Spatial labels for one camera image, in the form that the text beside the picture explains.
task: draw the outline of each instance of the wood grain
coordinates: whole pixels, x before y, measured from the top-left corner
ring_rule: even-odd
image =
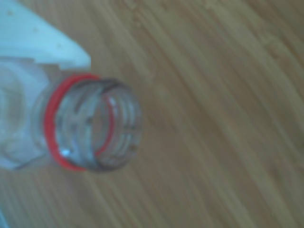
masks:
[[[304,1],[23,0],[143,105],[109,174],[0,172],[12,228],[304,227]]]

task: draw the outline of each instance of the bottle neck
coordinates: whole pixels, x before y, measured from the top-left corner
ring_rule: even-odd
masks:
[[[112,79],[72,76],[51,85],[42,97],[33,112],[39,117],[33,121],[38,123],[33,136],[62,166],[110,171],[134,156],[141,111],[127,86]]]

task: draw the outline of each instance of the table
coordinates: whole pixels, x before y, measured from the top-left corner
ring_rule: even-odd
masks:
[[[107,174],[0,172],[12,228],[304,227],[304,2],[22,0],[139,96]]]

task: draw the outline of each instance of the red ring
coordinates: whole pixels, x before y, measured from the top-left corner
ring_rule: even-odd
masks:
[[[49,103],[46,107],[45,116],[44,116],[44,135],[47,141],[48,148],[51,154],[54,157],[54,160],[57,161],[61,166],[74,170],[74,171],[84,171],[84,168],[75,166],[71,164],[68,160],[66,160],[61,154],[56,141],[56,125],[55,125],[55,117],[57,110],[60,106],[62,99],[64,98],[67,91],[75,84],[83,80],[100,80],[98,76],[94,76],[92,74],[83,74],[83,75],[73,75],[63,81],[59,87],[53,92]],[[107,104],[109,107],[109,115],[110,115],[110,126],[109,126],[109,134],[105,141],[105,144],[102,148],[96,153],[96,155],[100,155],[109,143],[111,142],[112,136],[114,134],[114,114],[109,100],[107,100]]]

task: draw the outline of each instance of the bottle opening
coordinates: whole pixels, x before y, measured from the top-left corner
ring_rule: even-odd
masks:
[[[133,157],[141,110],[129,87],[112,79],[73,76],[50,97],[44,134],[54,159],[72,170],[110,171]]]

